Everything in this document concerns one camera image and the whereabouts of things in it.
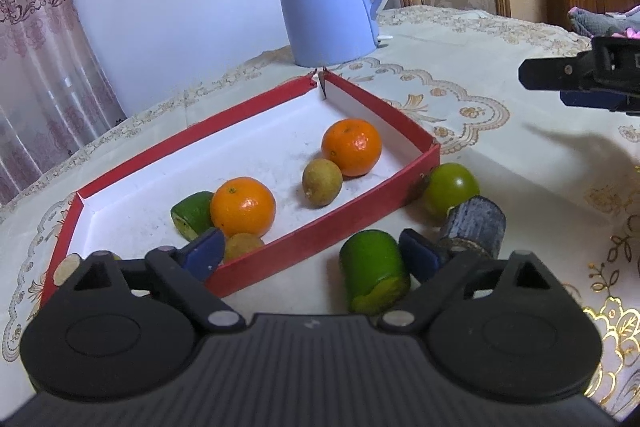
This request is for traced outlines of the dark sugarcane piece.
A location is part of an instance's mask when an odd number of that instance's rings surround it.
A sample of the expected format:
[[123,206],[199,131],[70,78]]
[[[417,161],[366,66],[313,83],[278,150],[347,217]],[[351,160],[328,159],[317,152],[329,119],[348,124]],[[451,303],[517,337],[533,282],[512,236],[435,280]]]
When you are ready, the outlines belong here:
[[436,245],[449,256],[475,251],[497,259],[504,233],[506,215],[500,207],[487,197],[474,196],[449,210]]
[[66,256],[53,272],[53,285],[61,287],[80,267],[82,262],[84,262],[84,258],[80,254],[73,253]]

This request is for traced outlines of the green cut cucumber piece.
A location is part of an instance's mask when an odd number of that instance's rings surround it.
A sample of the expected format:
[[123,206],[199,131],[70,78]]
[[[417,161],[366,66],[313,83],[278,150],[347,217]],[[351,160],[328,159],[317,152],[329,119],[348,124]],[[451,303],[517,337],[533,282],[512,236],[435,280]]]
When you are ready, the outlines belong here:
[[209,212],[213,197],[213,192],[196,192],[171,208],[171,220],[179,234],[188,242],[194,241],[213,226]]
[[349,312],[378,315],[410,291],[410,275],[396,239],[381,230],[363,230],[340,250]]

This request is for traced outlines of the yellow-brown small fruit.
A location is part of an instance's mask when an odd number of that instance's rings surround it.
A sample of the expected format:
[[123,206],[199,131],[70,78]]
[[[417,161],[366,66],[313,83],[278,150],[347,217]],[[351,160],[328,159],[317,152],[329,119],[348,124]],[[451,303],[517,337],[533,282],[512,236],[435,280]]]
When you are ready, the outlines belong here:
[[229,263],[235,259],[239,259],[256,249],[262,248],[264,242],[262,239],[250,233],[234,234],[226,240],[224,246],[224,263]]
[[331,204],[340,194],[343,175],[333,161],[317,158],[305,167],[302,185],[308,202],[316,207],[324,207]]

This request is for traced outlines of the round green fruit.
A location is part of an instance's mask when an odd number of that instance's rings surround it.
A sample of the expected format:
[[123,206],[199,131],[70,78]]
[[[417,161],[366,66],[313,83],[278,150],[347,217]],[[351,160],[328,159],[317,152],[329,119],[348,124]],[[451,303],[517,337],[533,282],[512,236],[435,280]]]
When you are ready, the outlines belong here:
[[442,222],[450,209],[477,195],[480,195],[480,184],[472,172],[456,162],[448,162],[427,176],[422,202],[430,217]]

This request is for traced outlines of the large orange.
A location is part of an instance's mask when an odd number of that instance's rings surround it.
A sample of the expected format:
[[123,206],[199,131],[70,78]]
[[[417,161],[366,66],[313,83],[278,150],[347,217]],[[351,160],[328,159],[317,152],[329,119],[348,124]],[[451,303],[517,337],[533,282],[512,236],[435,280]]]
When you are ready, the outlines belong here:
[[238,233],[264,236],[276,219],[277,203],[268,187],[250,176],[224,182],[209,207],[216,228],[231,237]]

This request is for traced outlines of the grey pink cloth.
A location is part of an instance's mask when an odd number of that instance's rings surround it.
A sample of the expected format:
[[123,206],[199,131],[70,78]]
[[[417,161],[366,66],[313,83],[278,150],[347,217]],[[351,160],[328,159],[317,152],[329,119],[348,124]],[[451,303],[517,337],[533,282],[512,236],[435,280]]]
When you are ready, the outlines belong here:
[[570,27],[578,35],[594,37],[639,38],[640,6],[627,12],[593,13],[574,6],[568,11]]

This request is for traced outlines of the cream lace tablecloth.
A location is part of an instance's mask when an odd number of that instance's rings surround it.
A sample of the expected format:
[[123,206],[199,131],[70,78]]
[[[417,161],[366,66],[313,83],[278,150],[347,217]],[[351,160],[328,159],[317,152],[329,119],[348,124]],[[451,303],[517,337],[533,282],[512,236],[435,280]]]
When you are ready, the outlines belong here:
[[[533,251],[603,335],[590,397],[623,417],[639,403],[639,121],[529,92],[518,66],[588,46],[566,30],[427,6],[381,18],[388,46],[338,72],[398,108],[465,165],[506,214],[503,246]],[[1,209],[1,412],[32,396],[18,343],[77,190],[210,115],[300,75],[264,52],[181,90],[85,146]]]

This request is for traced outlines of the small orange mandarin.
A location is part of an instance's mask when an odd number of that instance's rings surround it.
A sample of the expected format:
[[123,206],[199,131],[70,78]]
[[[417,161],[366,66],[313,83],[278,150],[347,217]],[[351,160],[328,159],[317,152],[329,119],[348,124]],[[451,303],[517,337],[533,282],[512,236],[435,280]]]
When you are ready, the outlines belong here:
[[349,178],[364,176],[382,155],[382,139],[373,124],[359,118],[334,122],[322,136],[323,157]]

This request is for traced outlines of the red cardboard tray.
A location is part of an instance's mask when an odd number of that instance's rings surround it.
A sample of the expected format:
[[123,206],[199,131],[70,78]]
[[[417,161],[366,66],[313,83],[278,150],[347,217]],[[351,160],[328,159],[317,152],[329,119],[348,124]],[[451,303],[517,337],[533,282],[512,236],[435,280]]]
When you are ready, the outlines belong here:
[[186,269],[228,296],[320,253],[405,205],[440,148],[420,124],[322,70],[281,84],[148,148],[73,197],[44,295],[96,251],[122,259],[182,247],[213,232],[259,248],[227,260],[194,255]]

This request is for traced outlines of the patterned pink curtain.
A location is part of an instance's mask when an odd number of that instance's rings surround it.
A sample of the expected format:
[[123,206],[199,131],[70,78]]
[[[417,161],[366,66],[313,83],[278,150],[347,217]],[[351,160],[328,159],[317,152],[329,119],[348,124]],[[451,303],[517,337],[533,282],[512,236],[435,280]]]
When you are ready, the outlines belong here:
[[124,118],[73,0],[1,0],[2,202]]

